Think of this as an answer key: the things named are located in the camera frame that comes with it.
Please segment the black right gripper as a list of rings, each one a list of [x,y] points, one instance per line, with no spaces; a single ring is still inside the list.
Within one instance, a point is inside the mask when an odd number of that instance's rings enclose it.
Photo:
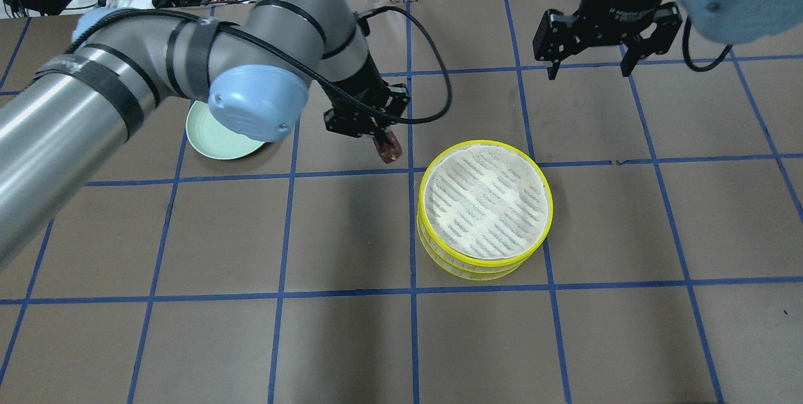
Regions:
[[[683,19],[679,6],[663,0],[581,0],[571,15],[549,9],[533,37],[533,54],[547,63],[554,81],[560,64],[588,48],[624,46],[620,73],[630,77],[637,64],[668,52]]]

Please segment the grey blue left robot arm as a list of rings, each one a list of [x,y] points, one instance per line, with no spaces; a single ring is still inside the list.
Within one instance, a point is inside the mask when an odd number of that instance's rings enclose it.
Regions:
[[[421,28],[445,103],[433,115],[403,115],[407,88],[383,80],[366,40],[367,21],[386,12],[420,26],[402,8],[354,13],[346,0],[257,0],[243,26],[168,9],[84,13],[70,46],[2,106],[2,266],[170,97],[206,103],[226,129],[276,143],[299,121],[315,81],[332,102],[329,130],[396,149],[388,127],[444,117],[453,90]]]

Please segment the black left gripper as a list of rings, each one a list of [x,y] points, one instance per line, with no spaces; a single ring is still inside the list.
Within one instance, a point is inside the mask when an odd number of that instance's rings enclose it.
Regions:
[[[402,117],[410,101],[407,85],[382,81],[379,87],[367,88],[353,95],[361,106],[347,101],[343,95],[324,87],[331,107],[323,115],[325,129],[344,136],[372,139],[396,139],[392,117]]]

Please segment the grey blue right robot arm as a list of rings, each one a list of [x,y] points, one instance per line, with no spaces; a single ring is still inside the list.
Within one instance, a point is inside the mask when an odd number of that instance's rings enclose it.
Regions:
[[[569,15],[545,11],[531,43],[550,79],[569,57],[624,46],[620,72],[628,77],[642,59],[668,52],[681,33],[686,66],[708,72],[732,47],[779,35],[801,18],[801,0],[580,0]]]

